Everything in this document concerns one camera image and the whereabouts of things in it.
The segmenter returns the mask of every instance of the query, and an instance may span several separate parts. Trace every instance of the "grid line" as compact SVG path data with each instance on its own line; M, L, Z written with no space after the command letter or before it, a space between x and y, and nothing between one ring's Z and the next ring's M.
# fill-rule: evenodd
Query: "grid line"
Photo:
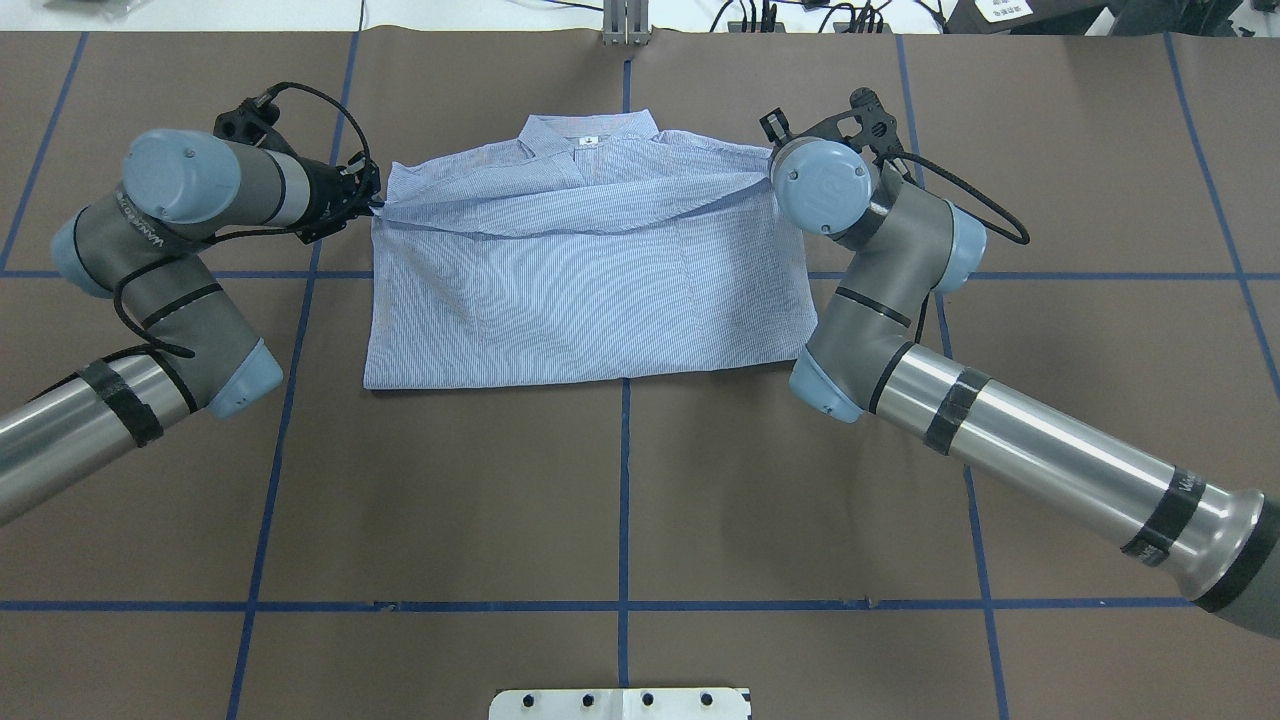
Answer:
M631 111L631 59L622 61L622 111ZM631 378L622 378L618 428L618 687L631 685Z
M1267 343L1267 333L1262 329L1262 318L1253 304L1253 292L1249 291L1249 281L1244 277L1244 265L1240 261L1240 252L1235 247L1235 238L1231 236L1231 225L1226 222L1226 213L1222 210L1222 200L1217 195L1217 183L1213 182L1213 173L1208 169L1208 160L1204 158L1204 149L1201 146L1199 133L1196 131L1196 120L1192 118L1190 104L1187 101L1187 90L1183 87L1183 73L1178 65L1178 53L1174 50L1174 36L1165 33L1165 53L1169 55L1169 69L1174 76L1174 90L1178 91L1178 105L1183 110L1183 120L1187 122L1187 135L1192 141L1192 150L1196 151L1196 161L1199 163L1201 174L1204 177L1204 188L1208 191L1210 202L1213 205L1213 215L1217 225L1222 231L1222 241L1226 243L1226 252L1231 256L1231 266L1235 269L1235 278L1240 283L1240 295L1244 296L1244 305L1249 311L1249 322L1253 324L1253 333L1258 338L1262 350L1262 360L1267 365L1271 375L1271 389L1276 398L1280 398L1280 373L1276 372L1275 357L1271 355L1271 345Z
M360 32L351 33L347 50L347 67L342 82L342 97L339 102L346 106L351 99L351 79L356 69L356 53L360 49ZM337 163L342 146L342 131L344 117L335 113L333 143L329 149L329 164ZM257 546L253 555L253 570L250 575L248 600L244 603L244 621L241 626L241 642L236 653L236 671L232 675L230 697L227 702L227 720L236 720L239 712L239 697L244 685L244 673L248 666L248 652L253 639L253 623L257 618L259 593L262 587L262 571L266 565L266 548L271 537L271 521L275 516L275 498L280 488L280 471L284 465L284 443L289 433L289 421L293 418L293 400L298 386L298 365L302 360L302 346L307 334L307 324L311 319L311 300L315 296L316 274L320 269L320 251L324 242L316 242L311 247L311 264L307 269L307 284L302 291L302 309L298 313L298 329L293 340L293 356L289 360L289 379L284 388L284 402L280 410L280 427L275 437L275 452L271 457L271 474L268 479L266 498L262 503L262 521L259 527Z
M9 264L9 254L13 252L13 245L18 240L18 228L22 225L23 215L27 214L27 202L31 200L32 191L36 190L36 178L40 177L40 167L45 164L45 152L49 151L49 143L54 140L54 128L58 127L58 118L63 114L67 95L70 94L72 81L76 78L81 58L84 56L84 45L87 42L88 33L82 32L79 40L76 41L72 63L67 67L67 77L63 78L63 87L58 91L58 101L54 102L54 111L49 114L49 124L45 126L45 135L40 138L40 147L36 149L36 158L31 161L31 172L27 173L27 182L22 186L18 208L14 209L13 222L9 223L9 234L5 236L4 247L0 249L0 270L4 270L5 265Z
M922 152L920 138L916 133L915 106L911 104L911 74L908 69L906 42L904 42L901 35L895 36L895 41L897 44L897 69L902 76L902 100L906 105L906 127L911 138L911 151L919 154ZM915 172L916 182L923 190L924 172L919 165L916 165ZM942 304L942 296L934 293L933 300L937 306L938 328L942 333L942 351L947 357L952 357L951 328L947 327L947 315ZM982 614L987 630L987 652L991 656L991 675L996 691L996 707L1000 712L1000 720L1009 720L1009 698L1005 692L1005 669L1000 660L1000 635L996 632L996 612L991 602L991 580L987 577L987 552L986 543L982 539L982 518L978 512L978 492L973 484L973 471L968 465L964 466L964 484L965 492L969 497L969 533L973 542L974 561L978 566L978 591L982 594Z
M631 612L911 612L977 611L980 598L941 600L630 600ZM1135 610L1185 609L1196 606L1181 597L1029 597L995 598L995 610ZM4 600L0 612L244 612L242 601L166 600ZM617 612L612 600L508 600L508 601L259 601L262 614L520 614L520 612Z

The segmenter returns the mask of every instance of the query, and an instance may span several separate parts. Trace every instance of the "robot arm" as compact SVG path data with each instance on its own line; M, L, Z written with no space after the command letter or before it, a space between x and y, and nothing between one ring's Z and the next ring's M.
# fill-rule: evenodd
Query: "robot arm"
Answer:
M1220 489L908 340L922 300L959 290L977 269L984 223L891 163L864 163L863 145L881 158L895 152L892 118L872 117L879 102L865 88L850 104L852 113L799 136L781 110L760 120L776 145L771 178L782 211L855 252L796 361L792 391L846 423L879 415L1166 570L1197 606L1280 638L1275 502ZM836 122L846 117L864 133L842 136ZM877 124L868 140L887 140L861 142Z
M296 233L303 242L371 213L367 143L347 167L300 158L273 128L273 86L224 113L214 135L155 129L129 147L122 183L55 234L64 278L111 297L145 345L91 363L0 418L0 525L189 414L227 418L274 389L279 364L197 256L221 240ZM364 143L358 126L357 135ZM255 225L215 236L225 225Z

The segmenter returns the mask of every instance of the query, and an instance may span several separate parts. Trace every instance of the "folded shirt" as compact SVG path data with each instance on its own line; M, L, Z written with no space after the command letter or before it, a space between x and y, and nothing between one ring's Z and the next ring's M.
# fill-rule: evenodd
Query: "folded shirt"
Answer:
M817 324L769 151L648 110L534 115L396 163L372 224L365 387L570 383L795 359Z

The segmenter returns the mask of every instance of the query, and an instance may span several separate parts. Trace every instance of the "white mounting plate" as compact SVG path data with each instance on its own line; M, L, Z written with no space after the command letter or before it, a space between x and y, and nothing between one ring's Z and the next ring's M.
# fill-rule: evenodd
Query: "white mounting plate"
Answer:
M751 691L741 688L503 691L489 703L489 720L750 719Z

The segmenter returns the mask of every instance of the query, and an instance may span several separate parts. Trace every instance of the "cable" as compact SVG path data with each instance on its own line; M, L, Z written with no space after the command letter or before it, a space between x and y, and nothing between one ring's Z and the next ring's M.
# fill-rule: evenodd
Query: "cable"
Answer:
M122 357L132 357L134 355L147 355L148 357L151 357L152 360L155 360L156 364L160 365L160 369L164 370L164 373L166 375L169 375L169 380L173 383L173 386L175 388L178 388L178 395L180 395L183 402L187 404L187 410L191 411L192 415L195 415L200 410L200 406L196 404L196 397L193 395L191 395L191 388L187 387L186 382L183 382L182 375L179 375L177 373L177 370L173 369L173 365L170 365L169 361L165 360L164 356L160 355L160 352L157 352L155 347L152 347L150 345L134 345L133 347L125 347L124 350L116 350L115 352L113 352L110 355L105 355L105 356L100 357L100 360L102 360L102 363L110 364L110 363L115 363L116 360L120 360ZM44 396L54 392L55 389L63 387L64 384L74 380L78 377L79 377L79 373L72 373L72 374L67 375L65 378L58 380L56 383L54 383L54 384L46 387L45 389L40 391L35 397L32 397L27 402L35 402L35 401L40 400L41 397L44 397Z
M196 356L196 352L193 350L183 347L180 345L173 345L172 342L165 342L157 338L156 336L148 333L146 329L142 328L142 325L137 324L133 320L133 318L129 316L128 311L124 310L124 288L131 282L141 278L142 275L150 273L151 270L155 270L157 268L164 268L165 265L177 263L178 260L184 260L186 258L187 258L186 255L170 255L168 258L161 258L159 260L155 260L154 263L147 263L146 265L142 265L137 270L133 270L132 273L124 275L123 278L120 278L119 282L115 283L115 287L111 288L111 305L115 307L115 314L116 316L120 318L120 322L124 323L124 327L129 328L129 332L142 338L148 347L152 347L161 352L168 352L169 355L174 355L177 357L183 357L189 360Z
M924 301L920 302L920 319L915 322L915 345L920 345L920 338L924 337L924 319L929 316L929 293L924 293Z
M570 3L570 0L543 0L544 3L550 3L552 5L563 5L566 8L582 8L584 10L595 10L596 13L603 13L604 8L596 8L595 5L584 5L581 3Z
M827 20L829 20L831 15L836 14L836 10L841 8L846 8L849 10L849 24L850 26L854 24L855 13L858 12L858 8L854 8L852 3L836 3L835 5L831 6L829 10L827 10L826 17L822 18L822 24L818 26L818 32L827 29Z
M1004 218L1006 222L1009 222L1009 224L1014 225L1014 229L1018 231L1018 236L1010 233L1005 228L997 227L997 225L995 225L995 224L992 224L992 223L989 223L989 222L979 218L978 215L973 215L973 213L969 213L970 215L974 217L974 219L977 219L979 223L982 223L991 232L993 232L996 234L1002 234L1002 236L1007 237L1009 240L1016 242L1018 245L1027 245L1028 242L1032 241L1030 233L1027 232L1027 225L1024 225L1018 218L1015 218L1012 213L1010 213L1009 210L1005 210L1004 208L1001 208L998 202L996 202L995 200L987 197L977 187L969 184L960 176L952 173L951 170L943 168L942 165L938 165L937 163L934 163L932 160L927 160L927 159L924 159L924 158L922 158L922 156L919 156L919 155L916 155L914 152L904 152L904 151L890 151L890 152L886 152L883 155L879 155L879 156L876 158L876 163L877 164L882 164L882 163L884 163L887 160L895 160L895 159L899 159L899 158L901 158L904 160L909 160L911 163L916 163L919 165L924 167L925 169L932 170L934 174L937 174L942 179L945 179L945 181L950 182L951 184L959 187L960 190L968 192L970 197L973 197L978 202L982 202L983 205L986 205L987 208L989 208L993 213L996 213L997 215L1000 215L1001 218Z
M916 5L924 8L924 12L927 12L929 17L933 18L933 22L938 23L938 31L941 31L942 35L947 33L947 17L942 14L942 0L938 0L937 10L934 10L933 6L925 3L924 0L913 0L913 1Z
M360 128L360 123L356 122L356 118L352 117L351 111L342 106L342 102L338 102L337 100L334 100L333 97L329 97L324 92L321 92L321 91L319 91L319 90L316 90L316 88L314 88L314 87L311 87L308 85L302 85L301 82L278 82L278 83L273 85L271 87L269 87L266 90L266 92L262 94L262 97L266 97L268 102L270 102L271 100L275 100L275 97L279 96L282 92L284 92L285 90L291 90L291 88L292 90L301 90L303 92L308 92L311 95L315 95L316 97L319 97L319 99L324 100L325 102L328 102L328 104L333 105L334 108L337 108L338 111L342 113L342 115L344 118L347 118L347 122L351 123L351 128L353 131L356 131L356 137L360 138L360 149L361 149L361 151L365 155L365 160L370 161L370 163L372 161L374 156L372 156L372 152L370 152L370 150L369 150L369 138L365 137L365 131ZM219 242L225 242L228 240L236 240L238 237L256 237L256 236L264 236L264 234L289 234L289 233L298 233L298 232L305 232L305 231L308 231L308 229L312 229L312 228L317 228L317 227L320 227L323 224L326 224L326 223L332 222L334 218L340 218L340 217L346 215L352 208L356 206L357 202L361 202L361 199L369 191L369 186L370 186L371 182L372 182L372 173L365 173L364 177L360 178L360 186L356 188L355 195L352 195L349 199L347 199L347 201L343 202L337 210L332 210L328 214L325 214L324 217L317 218L315 220L311 220L310 223L307 223L305 225L296 225L296 227L288 227L288 228L268 228L268 229L238 231L238 232L233 232L233 233L214 236L214 237L206 240L205 242L207 245L218 245Z
M708 29L707 32L716 32L716 26L718 26L719 24L719 19L722 17L724 17L724 10L728 10L728 6L732 5L732 4L733 4L733 0L724 0L724 4L721 5L719 12L716 13L716 19L712 20L712 28Z

